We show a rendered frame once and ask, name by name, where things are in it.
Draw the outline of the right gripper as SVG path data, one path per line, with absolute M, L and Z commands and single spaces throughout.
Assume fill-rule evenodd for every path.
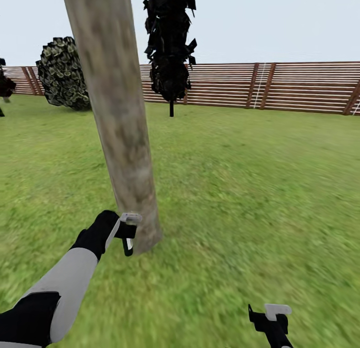
M 288 321 L 287 317 L 283 314 L 276 315 L 276 321 L 268 320 L 265 313 L 253 312 L 252 308 L 249 309 L 249 319 L 255 325 L 257 331 L 264 331 L 269 340 L 270 333 L 279 331 L 282 334 L 288 334 Z

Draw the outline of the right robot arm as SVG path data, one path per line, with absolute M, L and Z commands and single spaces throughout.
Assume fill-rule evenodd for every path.
M 271 304 L 265 305 L 266 313 L 253 312 L 249 309 L 249 319 L 255 325 L 257 331 L 264 331 L 271 348 L 294 348 L 286 335 L 288 334 L 287 314 L 292 313 L 289 305 Z

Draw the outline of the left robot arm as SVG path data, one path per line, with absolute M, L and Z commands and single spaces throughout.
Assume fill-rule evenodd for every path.
M 70 331 L 101 255 L 112 239 L 135 238 L 139 214 L 103 211 L 13 309 L 0 314 L 0 348 L 46 348 Z

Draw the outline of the pesticide atomizer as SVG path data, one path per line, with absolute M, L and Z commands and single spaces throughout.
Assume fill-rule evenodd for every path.
M 133 254 L 133 244 L 131 240 L 131 238 L 122 238 L 123 250 L 126 256 L 131 256 Z

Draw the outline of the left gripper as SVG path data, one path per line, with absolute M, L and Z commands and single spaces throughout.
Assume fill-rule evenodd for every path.
M 119 235 L 115 235 L 115 238 L 135 238 L 137 227 L 135 225 L 123 224 L 123 231 Z

